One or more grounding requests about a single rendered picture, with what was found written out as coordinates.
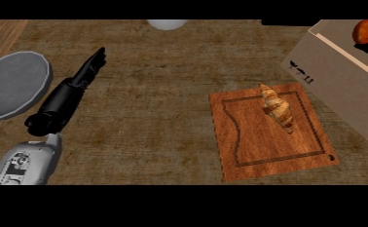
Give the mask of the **grey round plate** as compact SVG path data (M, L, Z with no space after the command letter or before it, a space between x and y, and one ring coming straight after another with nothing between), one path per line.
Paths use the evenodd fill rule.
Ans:
M51 65L40 53L22 51L0 57L0 120L31 109L49 90L51 78Z

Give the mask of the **white round object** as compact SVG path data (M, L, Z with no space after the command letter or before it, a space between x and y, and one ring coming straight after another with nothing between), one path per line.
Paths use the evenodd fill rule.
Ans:
M151 24L153 28L159 30L174 30L184 25L186 20L184 19L151 19L148 23Z

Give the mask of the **cardboard box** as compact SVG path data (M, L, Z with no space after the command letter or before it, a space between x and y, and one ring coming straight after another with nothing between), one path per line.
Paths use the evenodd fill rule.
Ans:
M353 39L362 19L320 19L281 67L368 140L368 45Z

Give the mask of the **orange round fruit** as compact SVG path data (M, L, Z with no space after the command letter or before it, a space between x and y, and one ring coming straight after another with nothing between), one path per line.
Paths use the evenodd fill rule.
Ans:
M368 44L368 19L363 19L353 27L352 38L356 44Z

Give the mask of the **brown wooden cutting board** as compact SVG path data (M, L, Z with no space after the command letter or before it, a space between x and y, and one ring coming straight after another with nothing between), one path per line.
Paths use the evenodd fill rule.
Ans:
M272 89L289 103L292 132L264 114L257 88L208 95L226 181L340 162L301 85L289 83Z

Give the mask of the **golden brown croissant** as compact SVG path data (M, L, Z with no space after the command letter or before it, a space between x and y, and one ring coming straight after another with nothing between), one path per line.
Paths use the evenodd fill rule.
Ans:
M292 133L292 115L289 103L281 98L276 91L263 83L258 84L260 94L264 100L263 112L279 124L286 133Z

